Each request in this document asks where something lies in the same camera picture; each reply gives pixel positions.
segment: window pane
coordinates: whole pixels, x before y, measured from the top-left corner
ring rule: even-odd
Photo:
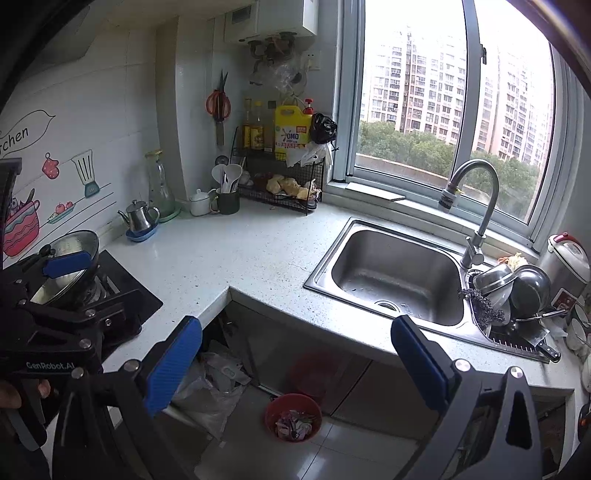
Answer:
[[[488,62],[481,67],[471,156],[495,166],[501,184],[496,207],[527,223],[543,181],[554,121],[550,45],[508,2],[475,3]],[[507,25],[512,26],[511,35]],[[463,191],[487,203],[487,174],[470,173]]]
[[[385,76],[397,82],[379,83]],[[366,0],[355,166],[445,188],[459,139],[465,81],[461,0]],[[388,111],[385,100],[392,102]]]

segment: sink basin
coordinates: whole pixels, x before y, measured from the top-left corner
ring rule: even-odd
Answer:
[[[441,325],[464,314],[460,271],[445,253],[376,230],[353,233],[331,271],[353,297]]]
[[[383,317],[407,314],[424,330],[548,362],[531,348],[482,333],[470,303],[458,296],[468,287],[463,250],[444,247],[426,233],[352,218],[304,287]]]

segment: green foliage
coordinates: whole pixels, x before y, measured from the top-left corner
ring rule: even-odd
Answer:
[[[357,152],[448,177],[453,165],[454,146],[438,140],[430,133],[403,134],[394,128],[394,124],[361,122]],[[538,169],[516,158],[501,160],[496,155],[486,152],[472,152],[470,158],[481,158],[494,166],[501,185],[496,207],[524,219],[535,193]],[[471,171],[466,176],[465,185],[486,194],[491,192],[490,176],[482,169]]]

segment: teapot spout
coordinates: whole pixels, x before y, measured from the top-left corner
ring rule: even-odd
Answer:
[[[127,224],[127,226],[129,226],[129,218],[127,217],[127,215],[124,214],[121,210],[117,210],[117,213],[121,215],[123,221]]]

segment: metal teapot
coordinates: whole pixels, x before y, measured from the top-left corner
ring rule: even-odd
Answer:
[[[156,216],[152,217],[150,215],[150,210],[154,210],[156,212]],[[148,205],[142,200],[134,200],[131,204],[125,209],[126,214],[124,214],[121,210],[117,213],[121,215],[121,218],[127,223],[129,226],[129,231],[132,233],[140,233],[145,232],[146,230],[151,230],[158,224],[158,220],[160,219],[160,210],[156,207],[148,207]]]

